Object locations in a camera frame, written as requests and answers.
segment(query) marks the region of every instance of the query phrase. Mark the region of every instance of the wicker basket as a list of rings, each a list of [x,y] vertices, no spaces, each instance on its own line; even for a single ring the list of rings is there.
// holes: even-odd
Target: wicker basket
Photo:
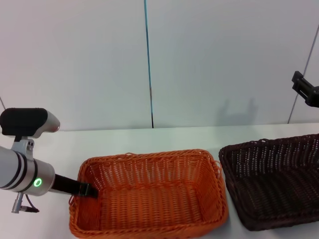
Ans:
[[[224,147],[219,159],[242,224],[251,231],[319,220],[319,135]]]
[[[228,216],[221,169],[204,150],[91,158],[78,180],[99,190],[70,202],[70,230],[83,239],[199,237]]]

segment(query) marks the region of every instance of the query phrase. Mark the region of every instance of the black bracket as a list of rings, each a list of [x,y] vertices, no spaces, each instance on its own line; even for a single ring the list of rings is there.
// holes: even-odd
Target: black bracket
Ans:
[[[90,183],[82,183],[70,178],[55,175],[55,180],[52,189],[72,194],[74,196],[97,198],[99,191]]]
[[[293,89],[301,95],[308,106],[319,108],[319,86],[310,84],[299,71],[292,78]]]

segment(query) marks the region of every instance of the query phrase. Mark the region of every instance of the tabletop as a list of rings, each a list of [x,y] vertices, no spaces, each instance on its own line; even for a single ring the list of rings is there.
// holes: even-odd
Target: tabletop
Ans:
[[[223,127],[187,127],[156,129],[123,129],[93,131],[59,131],[44,133],[35,139],[33,156],[50,163],[59,175],[76,179],[80,165],[88,158],[122,153],[151,153],[200,148],[218,159],[219,150],[230,144],[261,138],[275,139],[319,132],[319,123],[269,124]],[[0,135],[0,145],[11,148],[13,138]],[[40,210],[37,214],[11,213],[16,193],[0,191],[0,238],[6,239],[72,239],[69,230],[70,196],[48,192],[30,196]],[[319,223],[292,228],[250,232],[240,223],[227,193],[229,218],[204,239],[313,239],[319,238]]]

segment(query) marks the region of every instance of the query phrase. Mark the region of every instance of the green indicator light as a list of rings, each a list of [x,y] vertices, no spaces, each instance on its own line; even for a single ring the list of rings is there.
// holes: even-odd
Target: green indicator light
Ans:
[[[40,179],[40,178],[35,179],[35,181],[33,183],[33,185],[35,187],[39,187],[41,184],[42,184],[42,179]]]

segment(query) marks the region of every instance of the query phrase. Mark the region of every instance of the dark brown wicker basket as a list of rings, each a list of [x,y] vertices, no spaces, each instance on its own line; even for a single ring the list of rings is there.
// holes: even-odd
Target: dark brown wicker basket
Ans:
[[[219,152],[238,217],[250,231],[319,220],[319,134],[229,145]]]

